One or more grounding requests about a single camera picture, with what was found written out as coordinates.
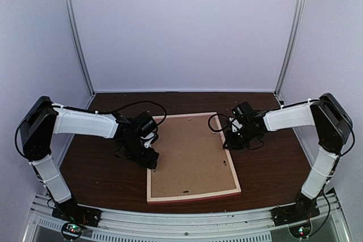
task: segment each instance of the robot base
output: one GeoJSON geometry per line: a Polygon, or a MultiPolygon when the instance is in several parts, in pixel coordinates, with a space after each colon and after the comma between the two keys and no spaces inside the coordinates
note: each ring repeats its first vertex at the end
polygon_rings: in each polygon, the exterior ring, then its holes
{"type": "Polygon", "coordinates": [[[307,220],[309,216],[311,218],[320,215],[320,211],[315,206],[305,210],[304,213],[297,212],[297,205],[292,204],[284,207],[276,207],[271,210],[272,219],[275,226],[281,226],[285,224],[292,224],[302,220],[307,220]]]}
{"type": "MultiPolygon", "coordinates": [[[[98,227],[98,223],[101,219],[101,210],[84,206],[77,206],[76,210],[79,216],[73,217],[74,223],[79,225],[98,227]]],[[[57,208],[53,209],[52,216],[65,221],[69,221],[69,219],[72,219],[71,217],[65,217],[64,214],[61,213],[57,208]]]]}

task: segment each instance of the dark wood surface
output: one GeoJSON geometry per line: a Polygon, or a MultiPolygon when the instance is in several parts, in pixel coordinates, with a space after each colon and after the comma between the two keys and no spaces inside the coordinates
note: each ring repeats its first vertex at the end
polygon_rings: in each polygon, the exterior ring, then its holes
{"type": "MultiPolygon", "coordinates": [[[[116,93],[97,94],[91,109],[107,111],[138,100],[154,100],[168,114],[222,112],[230,114],[240,102],[255,109],[278,106],[267,93],[116,93]]],[[[134,117],[153,105],[137,105],[123,111],[134,117]]],[[[265,146],[256,151],[232,151],[242,188],[237,196],[175,204],[146,203],[146,169],[113,156],[113,140],[76,135],[61,166],[61,172],[79,203],[108,209],[147,213],[209,213],[277,206],[294,201],[310,171],[308,161],[292,129],[266,134],[265,146]]]]}

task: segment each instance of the white wall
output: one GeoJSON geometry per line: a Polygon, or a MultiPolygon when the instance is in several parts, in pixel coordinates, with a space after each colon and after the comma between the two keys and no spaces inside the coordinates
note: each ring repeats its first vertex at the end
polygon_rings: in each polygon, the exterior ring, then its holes
{"type": "MultiPolygon", "coordinates": [[[[64,0],[0,0],[0,7],[0,240],[19,241],[35,192],[43,187],[15,151],[15,128],[41,95],[76,107],[84,107],[89,95],[64,0]]],[[[56,159],[66,139],[52,142],[56,159]]]]}
{"type": "MultiPolygon", "coordinates": [[[[282,89],[287,103],[331,92],[353,120],[355,148],[342,158],[332,179],[354,241],[363,241],[363,0],[306,0],[288,75],[282,89]]],[[[312,160],[314,128],[299,135],[312,160]]]]}
{"type": "Polygon", "coordinates": [[[296,0],[73,0],[96,91],[272,91],[296,0]]]}

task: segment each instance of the black cable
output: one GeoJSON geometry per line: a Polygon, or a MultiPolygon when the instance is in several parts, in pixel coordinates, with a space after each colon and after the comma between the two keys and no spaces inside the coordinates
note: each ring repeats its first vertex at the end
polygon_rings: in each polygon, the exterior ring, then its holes
{"type": "Polygon", "coordinates": [[[308,238],[312,237],[312,236],[313,236],[313,235],[315,235],[318,231],[320,231],[320,229],[324,226],[324,224],[326,223],[326,221],[328,221],[328,218],[329,218],[329,216],[330,216],[331,207],[330,207],[329,200],[328,200],[327,196],[326,196],[326,195],[325,195],[325,193],[324,193],[324,188],[325,188],[325,186],[326,186],[326,184],[324,184],[324,186],[323,186],[322,194],[323,194],[323,197],[325,198],[325,200],[326,200],[326,201],[327,201],[327,203],[328,203],[328,207],[329,207],[328,214],[327,214],[327,216],[326,216],[325,220],[323,221],[323,223],[319,226],[319,228],[318,228],[318,229],[316,229],[316,230],[315,230],[315,232],[313,232],[311,235],[307,236],[308,238]]]}
{"type": "Polygon", "coordinates": [[[248,149],[248,150],[258,150],[259,148],[262,148],[265,145],[265,142],[263,142],[261,139],[258,139],[258,141],[260,141],[262,143],[261,146],[258,146],[258,147],[247,147],[246,146],[246,149],[248,149]]]}
{"type": "Polygon", "coordinates": [[[212,132],[214,132],[214,133],[220,133],[221,131],[224,131],[224,130],[226,130],[226,129],[228,129],[228,128],[229,128],[230,124],[227,124],[225,127],[221,128],[221,129],[217,129],[217,130],[216,130],[216,129],[213,129],[213,127],[212,127],[212,125],[210,124],[210,122],[211,122],[212,118],[213,118],[213,117],[215,117],[215,116],[223,116],[223,117],[226,117],[226,118],[227,118],[227,120],[229,119],[229,116],[225,115],[224,113],[215,113],[215,114],[211,115],[211,116],[208,118],[208,128],[209,128],[212,132]]]}
{"type": "Polygon", "coordinates": [[[51,199],[51,198],[50,198],[50,199],[48,199],[48,201],[47,201],[47,205],[48,205],[48,207],[49,207],[49,208],[52,208],[52,209],[53,209],[54,207],[49,206],[49,201],[52,201],[52,199],[51,199]]]}
{"type": "Polygon", "coordinates": [[[57,210],[62,214],[62,216],[64,216],[65,218],[66,218],[66,220],[68,220],[69,222],[71,222],[71,223],[74,223],[74,224],[76,224],[75,223],[75,221],[74,220],[72,220],[72,219],[70,219],[65,213],[63,213],[63,211],[59,208],[59,206],[58,206],[58,204],[57,204],[57,202],[54,200],[54,198],[52,197],[52,195],[50,194],[50,197],[51,197],[51,199],[49,199],[49,200],[52,200],[53,201],[53,204],[54,204],[54,207],[53,208],[57,208],[57,210]]]}
{"type": "Polygon", "coordinates": [[[352,133],[352,137],[353,137],[353,142],[351,144],[351,146],[349,147],[349,149],[347,149],[347,151],[343,154],[340,155],[340,157],[343,157],[344,155],[346,155],[348,152],[350,152],[352,150],[352,148],[354,147],[354,144],[356,143],[356,136],[354,134],[354,131],[353,131],[353,128],[351,126],[349,126],[349,129],[351,130],[351,133],[352,133]]]}
{"type": "Polygon", "coordinates": [[[165,121],[166,117],[167,117],[167,112],[166,112],[166,109],[163,105],[159,104],[159,103],[156,103],[152,100],[140,100],[140,101],[137,101],[137,102],[132,102],[132,103],[129,103],[129,104],[126,104],[122,107],[119,107],[117,109],[114,109],[112,111],[106,111],[106,112],[98,112],[98,114],[113,114],[113,113],[116,113],[116,112],[119,112],[123,109],[126,109],[126,108],[129,108],[131,106],[134,106],[134,105],[137,105],[137,104],[143,104],[143,103],[150,103],[152,105],[156,105],[158,107],[160,107],[163,111],[164,111],[164,117],[163,119],[161,119],[161,121],[159,121],[159,123],[157,124],[158,126],[165,121]]]}

